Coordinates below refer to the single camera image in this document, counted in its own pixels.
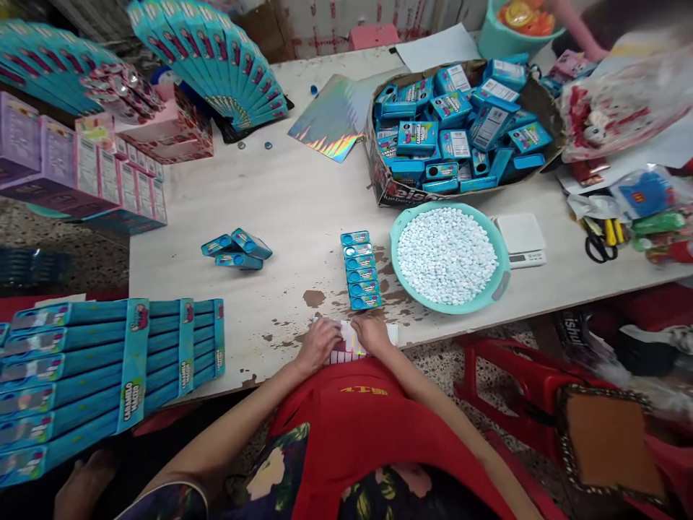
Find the person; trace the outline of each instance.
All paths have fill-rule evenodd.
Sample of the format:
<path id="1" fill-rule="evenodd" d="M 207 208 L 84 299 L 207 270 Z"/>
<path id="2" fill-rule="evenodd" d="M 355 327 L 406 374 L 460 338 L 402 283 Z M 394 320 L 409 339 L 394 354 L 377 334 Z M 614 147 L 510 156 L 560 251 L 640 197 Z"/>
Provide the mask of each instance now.
<path id="1" fill-rule="evenodd" d="M 455 402 L 390 343 L 382 319 L 352 326 L 372 357 L 323 366 L 341 328 L 318 319 L 298 356 L 194 438 L 118 520 L 540 519 Z M 231 461 L 275 409 L 252 472 L 217 506 Z"/>

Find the kitchen scale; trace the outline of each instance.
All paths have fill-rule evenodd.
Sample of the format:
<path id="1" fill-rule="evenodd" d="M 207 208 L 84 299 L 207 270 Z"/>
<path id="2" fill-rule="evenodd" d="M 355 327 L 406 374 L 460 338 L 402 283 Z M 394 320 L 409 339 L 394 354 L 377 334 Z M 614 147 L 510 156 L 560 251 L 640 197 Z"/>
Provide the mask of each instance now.
<path id="1" fill-rule="evenodd" d="M 503 235 L 511 269 L 546 263 L 546 243 L 534 213 L 501 215 L 491 219 Z"/>

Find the chipped table surface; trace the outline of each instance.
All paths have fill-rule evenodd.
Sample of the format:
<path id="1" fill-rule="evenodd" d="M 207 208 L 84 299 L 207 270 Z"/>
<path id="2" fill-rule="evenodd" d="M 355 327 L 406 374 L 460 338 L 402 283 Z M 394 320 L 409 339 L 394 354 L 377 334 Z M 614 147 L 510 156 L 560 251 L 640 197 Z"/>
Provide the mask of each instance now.
<path id="1" fill-rule="evenodd" d="M 370 232 L 384 302 L 377 312 L 400 325 L 404 347 L 693 274 L 684 265 L 656 269 L 630 248 L 616 261 L 593 263 L 557 181 L 538 175 L 466 201 L 489 216 L 534 212 L 547 244 L 547 265 L 513 271 L 503 299 L 474 314 L 443 315 L 412 300 L 390 260 L 389 230 L 400 211 L 375 203 L 363 145 L 340 165 L 287 136 L 313 99 L 311 85 L 324 85 L 335 73 L 362 79 L 400 65 L 396 54 L 379 48 L 274 66 L 296 104 L 290 118 L 251 134 L 243 150 L 216 135 L 214 157 L 167 172 L 168 226 L 131 239 L 130 296 L 224 298 L 226 374 L 186 398 L 255 386 L 296 356 L 312 317 L 354 315 L 339 243 L 348 231 Z M 271 150 L 264 148 L 266 141 L 274 145 Z M 215 266 L 202 256 L 203 243 L 236 227 L 273 249 L 261 271 Z"/>

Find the red apron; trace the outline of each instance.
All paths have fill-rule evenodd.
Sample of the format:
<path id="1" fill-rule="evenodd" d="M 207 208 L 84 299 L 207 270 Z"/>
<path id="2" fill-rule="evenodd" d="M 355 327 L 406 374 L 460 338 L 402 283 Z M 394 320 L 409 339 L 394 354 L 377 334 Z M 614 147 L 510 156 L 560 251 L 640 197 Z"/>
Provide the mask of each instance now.
<path id="1" fill-rule="evenodd" d="M 501 519 L 515 518 L 469 449 L 436 414 L 407 399 L 375 358 L 320 370 L 282 402 L 269 435 L 303 423 L 310 435 L 293 519 L 337 518 L 347 487 L 396 462 L 437 467 Z"/>

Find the white candy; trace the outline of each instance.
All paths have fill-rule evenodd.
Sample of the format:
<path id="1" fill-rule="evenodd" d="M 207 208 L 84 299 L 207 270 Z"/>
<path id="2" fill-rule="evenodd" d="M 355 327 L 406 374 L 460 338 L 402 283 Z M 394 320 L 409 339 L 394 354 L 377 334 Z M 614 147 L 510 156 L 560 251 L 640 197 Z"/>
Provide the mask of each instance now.
<path id="1" fill-rule="evenodd" d="M 417 215 L 399 237 L 397 256 L 417 293 L 447 305 L 473 300 L 498 267 L 486 230 L 454 208 Z"/>

